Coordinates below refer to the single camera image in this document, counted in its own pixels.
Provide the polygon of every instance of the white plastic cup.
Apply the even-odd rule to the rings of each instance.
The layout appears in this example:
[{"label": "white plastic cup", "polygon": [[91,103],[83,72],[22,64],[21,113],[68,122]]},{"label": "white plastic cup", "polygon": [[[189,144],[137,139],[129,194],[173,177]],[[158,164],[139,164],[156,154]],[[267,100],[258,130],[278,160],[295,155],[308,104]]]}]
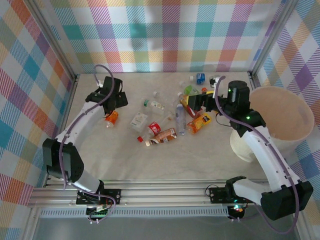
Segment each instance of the white plastic cup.
[{"label": "white plastic cup", "polygon": [[[288,158],[314,128],[315,117],[310,107],[289,90],[276,86],[259,87],[250,94],[250,102],[250,108],[261,114],[284,158]],[[257,159],[236,130],[232,130],[230,145],[242,160],[251,163]]]}]

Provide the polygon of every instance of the plaid wall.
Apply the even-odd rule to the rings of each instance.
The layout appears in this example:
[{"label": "plaid wall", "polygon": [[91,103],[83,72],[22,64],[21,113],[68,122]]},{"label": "plaid wall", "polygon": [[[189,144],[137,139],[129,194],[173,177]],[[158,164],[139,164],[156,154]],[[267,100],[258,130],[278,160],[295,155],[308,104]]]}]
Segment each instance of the plaid wall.
[{"label": "plaid wall", "polygon": [[286,88],[310,106],[311,136],[295,151],[291,167],[314,188],[306,208],[320,238],[320,0],[300,0],[258,74],[263,86]]},{"label": "plaid wall", "polygon": [[0,240],[21,232],[71,85],[23,1],[0,0]]},{"label": "plaid wall", "polygon": [[80,73],[228,72],[248,71],[285,0],[37,2]]}]

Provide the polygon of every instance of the drink label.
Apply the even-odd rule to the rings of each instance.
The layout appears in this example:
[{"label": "drink label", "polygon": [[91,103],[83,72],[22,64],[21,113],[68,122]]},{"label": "drink label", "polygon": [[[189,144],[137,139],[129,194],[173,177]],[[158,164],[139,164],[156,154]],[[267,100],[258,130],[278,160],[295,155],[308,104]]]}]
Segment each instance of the drink label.
[{"label": "drink label", "polygon": [[138,112],[134,116],[134,118],[133,118],[133,120],[131,121],[130,124],[133,125],[133,126],[137,126],[139,128],[141,125],[144,124],[144,122],[146,121],[147,117],[148,117],[148,115],[145,115],[145,114],[143,114],[141,112]]},{"label": "drink label", "polygon": [[146,106],[147,106],[147,104],[148,104],[148,102],[149,102],[149,100],[145,100],[145,101],[144,101],[144,103],[143,103],[143,106],[145,106],[145,107],[146,107]]},{"label": "drink label", "polygon": [[151,102],[151,106],[154,106],[154,107],[156,107],[158,109],[161,109],[161,110],[165,109],[165,106],[162,105],[161,103],[157,102],[157,101],[152,101]]},{"label": "drink label", "polygon": [[154,135],[157,135],[161,131],[161,127],[155,121],[149,125],[149,128],[151,129]]}]

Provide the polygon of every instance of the crushed plastic bottle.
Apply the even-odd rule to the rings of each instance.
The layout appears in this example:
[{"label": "crushed plastic bottle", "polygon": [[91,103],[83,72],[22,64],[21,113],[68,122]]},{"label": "crushed plastic bottle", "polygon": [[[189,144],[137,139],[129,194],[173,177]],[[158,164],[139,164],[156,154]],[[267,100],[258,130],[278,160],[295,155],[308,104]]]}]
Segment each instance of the crushed plastic bottle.
[{"label": "crushed plastic bottle", "polygon": [[185,95],[192,96],[201,94],[201,92],[199,92],[194,86],[186,83],[185,81],[181,81],[179,85],[184,88]]}]

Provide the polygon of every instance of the white floor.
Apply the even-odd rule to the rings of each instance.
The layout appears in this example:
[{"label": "white floor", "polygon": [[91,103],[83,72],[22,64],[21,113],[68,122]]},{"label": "white floor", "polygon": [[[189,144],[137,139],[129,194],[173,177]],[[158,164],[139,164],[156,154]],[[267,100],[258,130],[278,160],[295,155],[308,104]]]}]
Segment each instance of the white floor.
[{"label": "white floor", "polygon": [[[130,179],[229,179],[246,176],[250,179],[265,179],[258,162],[247,163],[238,158],[230,147],[231,127],[218,125],[215,113],[209,113],[212,123],[197,134],[187,134],[172,142],[147,147],[137,141],[137,132],[130,128],[130,122],[142,111],[140,99],[153,99],[153,91],[160,92],[157,101],[174,111],[173,102],[182,89],[180,81],[189,81],[191,73],[118,73],[114,76],[123,80],[129,104],[118,108],[118,120],[114,128],[106,128],[103,119],[93,128],[79,151],[85,169],[101,180]],[[219,73],[226,75],[219,94],[227,95],[228,82],[242,80],[249,83],[246,72]],[[205,87],[210,89],[206,73]],[[98,74],[104,80],[105,74]],[[88,94],[97,89],[93,74],[82,74],[71,106],[68,124],[81,110]],[[187,115],[187,122],[192,119]],[[151,120],[159,116],[153,114]],[[221,123],[228,124],[222,116]],[[175,127],[172,121],[167,128]]]}]

